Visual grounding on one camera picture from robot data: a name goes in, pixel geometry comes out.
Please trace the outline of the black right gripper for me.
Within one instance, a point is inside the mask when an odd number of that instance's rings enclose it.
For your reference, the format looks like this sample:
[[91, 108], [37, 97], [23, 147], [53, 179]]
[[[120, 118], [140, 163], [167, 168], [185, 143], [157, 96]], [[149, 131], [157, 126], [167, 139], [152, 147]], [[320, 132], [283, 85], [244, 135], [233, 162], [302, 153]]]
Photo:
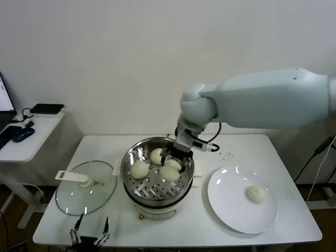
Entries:
[[175, 140], [170, 147], [164, 147], [160, 153], [161, 156], [161, 166], [165, 164], [165, 161], [168, 157], [171, 156], [182, 156], [181, 160], [181, 169], [180, 173], [185, 172], [191, 167], [193, 161], [193, 153], [190, 153], [193, 138], [191, 130], [175, 130]]

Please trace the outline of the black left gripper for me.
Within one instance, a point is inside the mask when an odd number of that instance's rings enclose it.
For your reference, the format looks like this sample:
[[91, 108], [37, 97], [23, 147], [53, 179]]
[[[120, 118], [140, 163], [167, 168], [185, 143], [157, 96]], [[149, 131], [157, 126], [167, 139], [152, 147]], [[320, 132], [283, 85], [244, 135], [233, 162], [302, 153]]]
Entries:
[[98, 252], [100, 246], [102, 246], [109, 239], [109, 218], [106, 218], [103, 233], [99, 238], [80, 236], [80, 242], [78, 237], [78, 230], [83, 218], [83, 213], [77, 220], [74, 228], [70, 230], [70, 237], [73, 244], [78, 244], [79, 252]]

